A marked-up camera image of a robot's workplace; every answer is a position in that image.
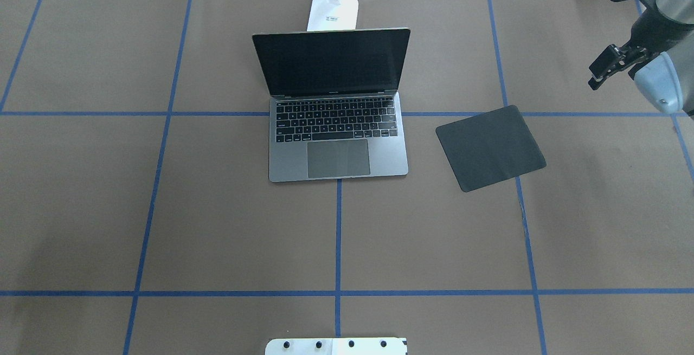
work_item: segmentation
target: laptop keyboard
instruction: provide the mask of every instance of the laptop keyboard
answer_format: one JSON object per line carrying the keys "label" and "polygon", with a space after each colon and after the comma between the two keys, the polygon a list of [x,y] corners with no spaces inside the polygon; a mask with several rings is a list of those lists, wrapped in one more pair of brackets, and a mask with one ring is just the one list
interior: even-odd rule
{"label": "laptop keyboard", "polygon": [[397,135],[392,96],[281,101],[276,123],[278,143]]}

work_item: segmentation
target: white stand base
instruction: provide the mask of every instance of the white stand base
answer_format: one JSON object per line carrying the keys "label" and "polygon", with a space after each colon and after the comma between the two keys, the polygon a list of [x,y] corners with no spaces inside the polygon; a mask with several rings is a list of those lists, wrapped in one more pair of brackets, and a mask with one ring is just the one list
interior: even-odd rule
{"label": "white stand base", "polygon": [[407,355],[406,338],[273,339],[265,355]]}
{"label": "white stand base", "polygon": [[313,0],[308,31],[354,30],[358,12],[357,0]]}

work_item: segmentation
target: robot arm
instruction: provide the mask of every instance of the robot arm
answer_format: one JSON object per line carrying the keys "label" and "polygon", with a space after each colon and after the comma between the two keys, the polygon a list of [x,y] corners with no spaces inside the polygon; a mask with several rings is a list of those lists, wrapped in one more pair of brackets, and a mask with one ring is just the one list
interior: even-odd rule
{"label": "robot arm", "polygon": [[684,109],[694,118],[694,0],[640,0],[646,10],[622,47],[610,44],[590,64],[588,84],[631,68],[629,76],[657,109]]}

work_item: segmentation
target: trackpad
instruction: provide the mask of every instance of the trackpad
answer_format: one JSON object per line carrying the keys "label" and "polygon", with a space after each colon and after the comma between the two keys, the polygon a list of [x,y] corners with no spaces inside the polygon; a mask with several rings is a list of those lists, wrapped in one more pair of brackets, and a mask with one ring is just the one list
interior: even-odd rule
{"label": "trackpad", "polygon": [[368,175],[367,140],[308,143],[308,177]]}

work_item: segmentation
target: laptop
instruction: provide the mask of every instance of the laptop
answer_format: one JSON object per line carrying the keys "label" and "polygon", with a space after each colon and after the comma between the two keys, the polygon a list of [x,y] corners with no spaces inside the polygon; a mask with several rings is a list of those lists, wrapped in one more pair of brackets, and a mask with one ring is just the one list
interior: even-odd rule
{"label": "laptop", "polygon": [[407,174],[409,29],[255,34],[270,92],[271,182]]}

